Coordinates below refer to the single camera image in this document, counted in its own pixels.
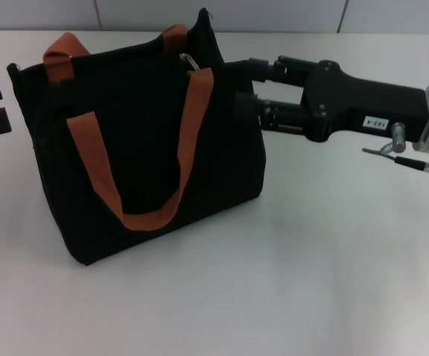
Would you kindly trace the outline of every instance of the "bag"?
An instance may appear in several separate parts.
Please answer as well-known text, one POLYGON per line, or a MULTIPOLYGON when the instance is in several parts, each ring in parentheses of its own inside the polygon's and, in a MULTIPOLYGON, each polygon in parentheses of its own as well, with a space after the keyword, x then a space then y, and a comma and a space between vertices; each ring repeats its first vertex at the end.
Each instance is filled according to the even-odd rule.
POLYGON ((8 73, 51 212, 80 263, 260 194, 260 125, 233 117, 236 92, 252 93, 252 82, 243 62, 224 63, 206 9, 190 31, 176 25, 106 53, 89 55, 66 33, 43 62, 8 73))

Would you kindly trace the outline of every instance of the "white table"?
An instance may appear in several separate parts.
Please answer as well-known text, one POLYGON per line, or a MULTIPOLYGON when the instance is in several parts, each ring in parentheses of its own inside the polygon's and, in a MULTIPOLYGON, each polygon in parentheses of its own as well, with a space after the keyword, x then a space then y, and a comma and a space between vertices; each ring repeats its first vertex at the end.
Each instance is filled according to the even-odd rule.
MULTIPOLYGON (((361 152, 386 139, 265 133, 259 199, 91 267, 73 261, 5 70, 39 63, 59 35, 0 32, 13 127, 0 136, 0 356, 429 356, 429 174, 361 152)), ((78 35, 96 53, 156 34, 78 35)), ((429 84, 429 36, 218 40, 229 61, 332 59, 354 76, 429 84)), ((257 91, 287 101, 301 93, 257 91)))

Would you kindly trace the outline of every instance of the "bag zipper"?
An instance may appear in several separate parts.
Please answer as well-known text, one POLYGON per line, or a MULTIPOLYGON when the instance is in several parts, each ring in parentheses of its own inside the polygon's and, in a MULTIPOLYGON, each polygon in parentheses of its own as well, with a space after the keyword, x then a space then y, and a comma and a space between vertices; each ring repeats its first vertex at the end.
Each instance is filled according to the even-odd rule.
POLYGON ((196 62, 194 61, 193 57, 190 56, 189 54, 180 53, 179 58, 181 58, 182 61, 188 62, 195 71, 201 70, 199 66, 196 64, 196 62))

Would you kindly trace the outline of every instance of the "white surface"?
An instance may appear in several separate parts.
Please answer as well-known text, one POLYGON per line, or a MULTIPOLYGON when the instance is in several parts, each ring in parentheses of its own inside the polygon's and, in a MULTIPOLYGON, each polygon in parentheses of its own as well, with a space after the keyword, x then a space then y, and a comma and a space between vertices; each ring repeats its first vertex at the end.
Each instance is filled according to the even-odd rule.
POLYGON ((429 0, 350 0, 342 33, 429 33, 429 0))
MULTIPOLYGON (((13 126, 0 136, 0 356, 429 356, 429 175, 361 152, 386 139, 265 133, 259 199, 91 267, 74 262, 4 70, 40 62, 58 35, 0 32, 13 126)), ((79 37, 95 53, 155 35, 79 37)), ((429 36, 218 39, 226 60, 328 58, 354 76, 429 83, 429 36)))
POLYGON ((99 28, 93 0, 0 0, 0 29, 99 28))
POLYGON ((345 0, 97 0, 97 4, 105 30, 192 25, 199 9, 206 7, 217 31, 335 33, 345 0))

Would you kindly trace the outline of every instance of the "bag handle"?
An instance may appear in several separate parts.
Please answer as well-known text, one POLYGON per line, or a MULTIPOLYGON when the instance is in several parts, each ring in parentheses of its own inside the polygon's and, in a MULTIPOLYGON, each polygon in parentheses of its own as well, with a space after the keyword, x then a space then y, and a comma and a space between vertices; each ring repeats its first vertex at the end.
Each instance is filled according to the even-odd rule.
POLYGON ((189 74, 190 83, 179 130, 178 161, 181 168, 179 188, 159 210, 145 214, 124 213, 122 199, 113 180, 96 114, 90 112, 67 120, 67 126, 94 191, 129 230, 157 230, 166 226, 178 211, 193 168, 199 129, 214 86, 213 72, 210 68, 189 72, 189 74))
POLYGON ((71 57, 88 56, 90 53, 72 33, 59 37, 44 53, 43 63, 50 83, 60 83, 74 78, 71 57))
MULTIPOLYGON (((181 52, 186 45, 187 30, 183 24, 176 24, 162 33, 163 53, 181 52)), ((89 51, 72 33, 66 32, 56 40, 44 53, 43 63, 46 67, 48 81, 60 83, 74 78, 71 57, 90 55, 89 51)))

